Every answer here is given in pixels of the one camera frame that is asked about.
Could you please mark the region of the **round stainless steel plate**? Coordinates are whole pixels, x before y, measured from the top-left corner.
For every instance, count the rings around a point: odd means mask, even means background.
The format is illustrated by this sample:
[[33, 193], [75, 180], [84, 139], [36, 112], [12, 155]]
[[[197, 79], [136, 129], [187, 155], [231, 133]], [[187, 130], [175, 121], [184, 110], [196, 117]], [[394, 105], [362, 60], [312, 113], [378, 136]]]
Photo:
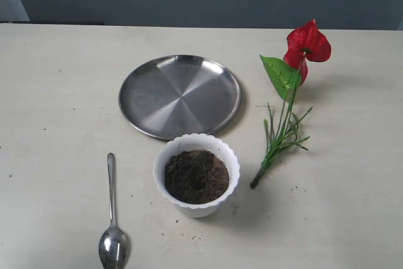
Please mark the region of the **round stainless steel plate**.
[[118, 95], [125, 120], [161, 140], [214, 134], [235, 117], [242, 88], [222, 64], [197, 55], [167, 55], [134, 69]]

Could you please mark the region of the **silver metal spoon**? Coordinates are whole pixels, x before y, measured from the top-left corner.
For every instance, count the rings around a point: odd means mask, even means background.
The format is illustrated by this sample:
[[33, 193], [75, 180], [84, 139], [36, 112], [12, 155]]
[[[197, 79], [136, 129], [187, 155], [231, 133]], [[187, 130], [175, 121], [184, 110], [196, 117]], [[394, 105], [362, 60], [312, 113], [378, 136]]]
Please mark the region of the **silver metal spoon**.
[[124, 268], [127, 260], [128, 239], [118, 227], [115, 198], [115, 155], [107, 155], [108, 183], [110, 196], [110, 225], [101, 235], [98, 254], [103, 268]]

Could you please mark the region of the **dark soil in pot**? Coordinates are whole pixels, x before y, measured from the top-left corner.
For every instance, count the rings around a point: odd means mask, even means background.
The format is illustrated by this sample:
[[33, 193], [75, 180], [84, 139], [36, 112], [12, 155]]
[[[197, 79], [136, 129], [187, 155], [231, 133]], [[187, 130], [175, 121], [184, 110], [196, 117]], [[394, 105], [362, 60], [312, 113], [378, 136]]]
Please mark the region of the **dark soil in pot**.
[[229, 186], [229, 173], [224, 163], [209, 151], [184, 151], [172, 156], [165, 165], [164, 184], [177, 200], [204, 204], [224, 194]]

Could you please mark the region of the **white scalloped flower pot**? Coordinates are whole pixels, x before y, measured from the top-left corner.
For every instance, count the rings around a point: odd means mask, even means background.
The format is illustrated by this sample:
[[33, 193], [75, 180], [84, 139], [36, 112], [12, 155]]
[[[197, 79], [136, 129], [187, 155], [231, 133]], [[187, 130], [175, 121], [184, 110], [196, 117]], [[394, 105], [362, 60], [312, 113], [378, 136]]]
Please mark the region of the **white scalloped flower pot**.
[[[173, 156], [182, 152], [208, 151], [221, 160], [229, 175], [229, 184], [223, 194], [207, 203], [186, 203], [168, 192], [165, 186], [165, 167]], [[169, 141], [159, 152], [154, 161], [154, 183], [157, 189], [179, 212], [188, 217], [201, 218], [214, 213], [228, 197], [233, 194], [240, 179], [240, 164], [234, 151], [228, 144], [212, 135], [185, 134]]]

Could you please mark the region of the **red artificial anthurium flower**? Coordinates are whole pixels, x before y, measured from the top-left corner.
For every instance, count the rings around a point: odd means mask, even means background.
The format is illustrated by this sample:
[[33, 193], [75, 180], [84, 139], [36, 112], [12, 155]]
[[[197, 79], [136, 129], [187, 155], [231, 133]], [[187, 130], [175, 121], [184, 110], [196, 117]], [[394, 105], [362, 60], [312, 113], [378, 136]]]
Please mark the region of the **red artificial anthurium flower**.
[[261, 178], [270, 170], [281, 153], [296, 147], [307, 150], [304, 142], [309, 139], [299, 137], [301, 121], [312, 111], [309, 108], [302, 116], [293, 112], [298, 88], [305, 82], [309, 69], [307, 62], [322, 63], [331, 57], [331, 44], [314, 18], [304, 26], [292, 30], [286, 38], [287, 52], [283, 58], [260, 56], [264, 69], [279, 97], [283, 100], [278, 122], [274, 122], [271, 107], [267, 105], [268, 118], [263, 120], [266, 149], [256, 176], [250, 183], [255, 189]]

